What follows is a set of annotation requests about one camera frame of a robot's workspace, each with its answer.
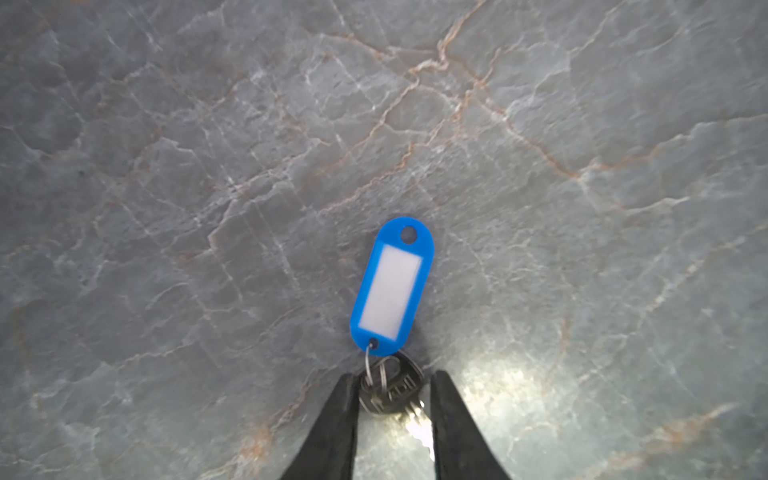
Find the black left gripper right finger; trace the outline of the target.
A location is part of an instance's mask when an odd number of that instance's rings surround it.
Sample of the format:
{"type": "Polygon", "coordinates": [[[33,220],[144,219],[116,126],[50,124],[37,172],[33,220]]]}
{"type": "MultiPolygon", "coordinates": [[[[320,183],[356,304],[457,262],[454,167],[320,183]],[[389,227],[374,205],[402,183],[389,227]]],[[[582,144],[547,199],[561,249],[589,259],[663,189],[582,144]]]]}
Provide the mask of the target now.
{"type": "Polygon", "coordinates": [[[437,479],[511,479],[444,370],[431,376],[430,414],[437,479]]]}

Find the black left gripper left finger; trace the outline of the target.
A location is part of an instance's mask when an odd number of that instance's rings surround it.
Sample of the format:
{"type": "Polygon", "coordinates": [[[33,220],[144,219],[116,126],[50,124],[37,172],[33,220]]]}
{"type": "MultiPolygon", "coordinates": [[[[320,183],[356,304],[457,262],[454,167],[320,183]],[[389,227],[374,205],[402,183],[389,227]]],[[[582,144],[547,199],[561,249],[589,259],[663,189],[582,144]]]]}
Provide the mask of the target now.
{"type": "Polygon", "coordinates": [[[360,380],[354,374],[346,373],[339,378],[282,480],[353,477],[359,386],[360,380]]]}

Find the blue key tag with key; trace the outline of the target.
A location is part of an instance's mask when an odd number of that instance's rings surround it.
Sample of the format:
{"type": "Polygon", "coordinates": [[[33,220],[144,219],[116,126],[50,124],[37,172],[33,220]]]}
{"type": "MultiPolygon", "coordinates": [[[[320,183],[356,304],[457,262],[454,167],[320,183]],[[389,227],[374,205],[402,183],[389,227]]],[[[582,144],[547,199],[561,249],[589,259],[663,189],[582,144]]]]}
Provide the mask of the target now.
{"type": "Polygon", "coordinates": [[[429,229],[412,217],[384,224],[375,238],[350,318],[351,338],[364,352],[360,402],[374,415],[419,405],[422,369],[404,351],[434,261],[429,229]]]}

